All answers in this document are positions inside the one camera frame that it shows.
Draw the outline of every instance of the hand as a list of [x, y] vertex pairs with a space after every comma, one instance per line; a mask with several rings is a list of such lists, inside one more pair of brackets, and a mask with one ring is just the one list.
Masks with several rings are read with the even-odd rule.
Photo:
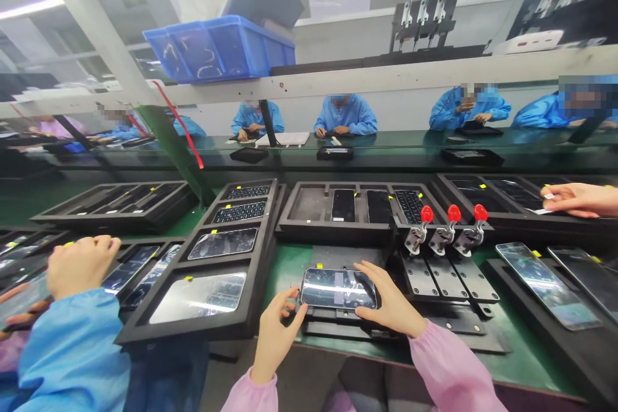
[[488, 120], [490, 120], [493, 116], [494, 115], [491, 113], [478, 113], [476, 116], [474, 116], [474, 120], [479, 121], [481, 124], [484, 124]]
[[473, 108], [476, 106], [475, 102], [462, 102], [458, 107], [457, 107], [457, 112], [459, 114], [463, 113], [464, 111], [472, 111]]
[[54, 248], [47, 269], [47, 287], [59, 299], [99, 288], [120, 248], [120, 238], [87, 237]]
[[383, 268], [367, 261], [362, 261], [362, 264], [354, 263], [354, 267], [371, 279], [382, 297], [381, 308], [376, 310], [357, 307], [356, 315], [412, 338], [418, 338], [425, 333], [427, 321], [402, 295]]
[[346, 126], [337, 126], [335, 127], [335, 133], [339, 135], [350, 133], [350, 128]]
[[578, 119], [576, 121], [571, 121], [568, 123], [569, 127], [579, 127], [585, 122], [585, 119]]
[[281, 324], [281, 317], [290, 316], [287, 310], [296, 307], [296, 304], [288, 301], [288, 298], [296, 299], [298, 290], [298, 286], [295, 286], [278, 293], [259, 318], [256, 359], [251, 371], [251, 380], [258, 386], [272, 380], [279, 365], [290, 351], [307, 314], [308, 306], [303, 304], [289, 327]]
[[259, 124], [251, 124], [249, 126], [249, 131], [250, 132], [258, 132], [258, 131], [261, 131], [261, 130], [264, 130], [264, 129], [266, 129], [266, 126], [261, 126]]
[[601, 122], [599, 129], [618, 129], [618, 124], [612, 120], [605, 120]]
[[567, 211], [572, 216], [597, 218], [618, 216], [618, 189], [588, 185], [587, 183], [566, 183], [549, 185], [541, 195], [551, 193], [554, 197], [545, 200], [543, 207], [550, 211]]
[[[2, 296], [0, 296], [0, 304], [11, 299], [16, 294], [21, 293], [23, 290], [28, 288], [28, 285], [28, 283], [22, 283], [21, 285], [13, 288], [11, 291], [7, 291], [6, 293], [4, 293]], [[41, 316], [43, 312], [49, 309], [49, 307], [49, 301], [39, 301], [38, 303], [35, 303], [29, 307], [28, 313], [12, 315], [11, 317], [9, 317], [7, 320], [5, 320], [5, 325], [32, 325], [34, 324], [34, 322], [37, 321], [37, 319]], [[0, 332], [0, 341], [8, 340], [12, 334], [12, 332]]]

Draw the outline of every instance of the blue plastic bin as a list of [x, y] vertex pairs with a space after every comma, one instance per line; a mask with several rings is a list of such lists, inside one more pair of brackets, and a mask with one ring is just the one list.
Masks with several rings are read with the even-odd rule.
[[294, 43], [241, 16], [176, 24], [144, 37], [180, 83], [267, 77], [273, 67], [296, 64]]

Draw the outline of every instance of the red knob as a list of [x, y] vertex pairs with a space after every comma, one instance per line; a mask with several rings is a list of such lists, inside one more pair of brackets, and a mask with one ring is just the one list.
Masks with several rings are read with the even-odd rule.
[[486, 221], [489, 218], [489, 214], [487, 214], [487, 209], [483, 205], [474, 206], [474, 218], [478, 221]]
[[420, 220], [423, 222], [433, 221], [433, 211], [431, 210], [429, 206], [423, 206], [423, 209], [421, 209]]
[[459, 222], [462, 219], [462, 212], [456, 205], [451, 205], [449, 207], [449, 221], [451, 222]]

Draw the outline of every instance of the cable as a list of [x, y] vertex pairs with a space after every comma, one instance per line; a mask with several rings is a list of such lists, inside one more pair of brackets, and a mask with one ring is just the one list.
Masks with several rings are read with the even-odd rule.
[[187, 134], [187, 141], [189, 142], [189, 146], [191, 147], [191, 151], [193, 152], [193, 154], [197, 158], [198, 165], [200, 166], [200, 169], [203, 169], [204, 168], [204, 162], [201, 160], [200, 154], [195, 149], [195, 145], [193, 144], [193, 139], [191, 138], [191, 135], [189, 135], [189, 131], [187, 130], [187, 126], [185, 126], [185, 123], [182, 122], [182, 119], [180, 118], [180, 115], [176, 111], [176, 108], [174, 108], [174, 105], [172, 105], [172, 102], [169, 100], [169, 98], [167, 98], [167, 95], [165, 94], [165, 92], [161, 88], [161, 85], [159, 85], [159, 83], [156, 80], [153, 80], [152, 82], [154, 82], [156, 87], [159, 89], [159, 92], [161, 93], [161, 95], [163, 95], [163, 98], [165, 99], [165, 102], [169, 106], [169, 109], [172, 111], [172, 114], [177, 119], [177, 121], [180, 123], [182, 128], [185, 130], [185, 134]]

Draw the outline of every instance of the green pillar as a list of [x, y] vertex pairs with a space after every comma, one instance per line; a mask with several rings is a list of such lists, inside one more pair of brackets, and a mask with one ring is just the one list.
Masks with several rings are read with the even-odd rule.
[[216, 195], [200, 171], [195, 155], [187, 148], [183, 138], [178, 136], [162, 106], [139, 106], [138, 113], [154, 133], [159, 146], [167, 153], [180, 175], [187, 181], [201, 206], [210, 205]]

